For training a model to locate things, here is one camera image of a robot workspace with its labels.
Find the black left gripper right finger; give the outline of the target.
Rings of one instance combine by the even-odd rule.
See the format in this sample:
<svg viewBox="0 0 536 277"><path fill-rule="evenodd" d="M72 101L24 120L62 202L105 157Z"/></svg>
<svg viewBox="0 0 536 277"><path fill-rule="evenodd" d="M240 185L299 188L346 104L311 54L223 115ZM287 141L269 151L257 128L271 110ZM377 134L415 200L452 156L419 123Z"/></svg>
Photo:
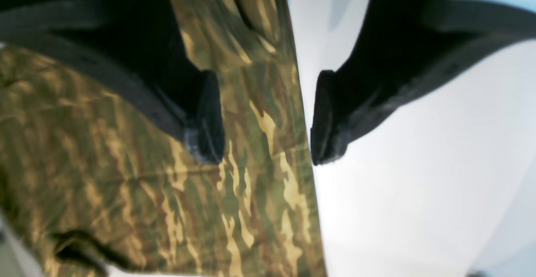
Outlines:
<svg viewBox="0 0 536 277"><path fill-rule="evenodd" d="M319 73L313 164L337 161L400 107L535 39L535 27L535 0L369 0L348 58Z"/></svg>

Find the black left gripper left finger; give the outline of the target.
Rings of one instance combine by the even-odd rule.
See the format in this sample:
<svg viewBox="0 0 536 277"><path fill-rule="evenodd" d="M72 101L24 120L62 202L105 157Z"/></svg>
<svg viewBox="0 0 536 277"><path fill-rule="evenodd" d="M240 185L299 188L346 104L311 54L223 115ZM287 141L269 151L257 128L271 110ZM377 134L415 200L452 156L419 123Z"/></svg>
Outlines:
<svg viewBox="0 0 536 277"><path fill-rule="evenodd" d="M170 0L0 0L0 36L103 84L199 162L222 161L218 79L188 58Z"/></svg>

